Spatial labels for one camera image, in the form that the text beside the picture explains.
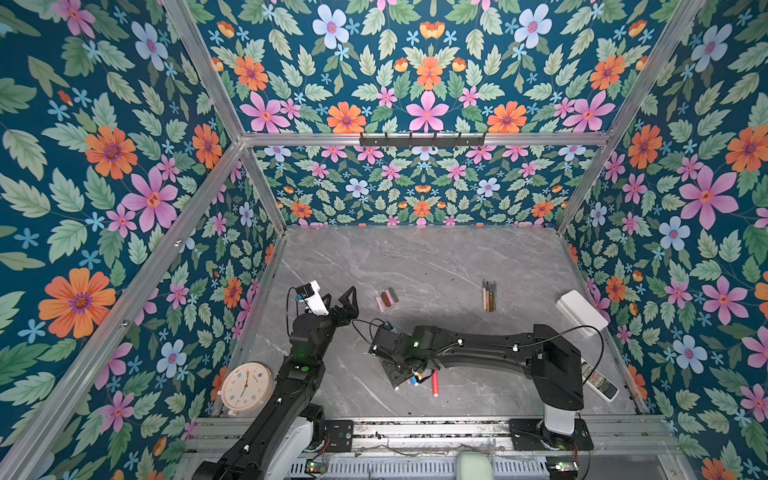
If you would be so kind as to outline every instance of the remote control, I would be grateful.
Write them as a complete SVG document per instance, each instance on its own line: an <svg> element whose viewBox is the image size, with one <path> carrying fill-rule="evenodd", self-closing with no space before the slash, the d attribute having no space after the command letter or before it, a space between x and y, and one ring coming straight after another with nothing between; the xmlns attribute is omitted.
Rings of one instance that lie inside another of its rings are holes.
<svg viewBox="0 0 768 480"><path fill-rule="evenodd" d="M591 370L592 365L590 365L586 360L581 359L582 381L586 380L587 375L589 375ZM592 376L587 381L587 385L592 387L592 389L597 392L599 396L603 397L603 400L606 402L613 402L613 400L616 398L616 395L619 393L619 389L616 387L616 385L611 383L609 379L605 378L605 375L597 370L592 373Z"/></svg>

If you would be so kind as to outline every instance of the clock face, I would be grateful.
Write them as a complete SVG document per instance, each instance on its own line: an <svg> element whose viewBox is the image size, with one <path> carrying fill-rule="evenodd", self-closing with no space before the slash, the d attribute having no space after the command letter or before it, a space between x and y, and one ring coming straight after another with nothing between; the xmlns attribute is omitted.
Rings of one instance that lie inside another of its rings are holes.
<svg viewBox="0 0 768 480"><path fill-rule="evenodd" d="M245 363L237 367L224 381L222 401L234 410L249 410L262 406L272 395L272 374L260 363Z"/></svg>

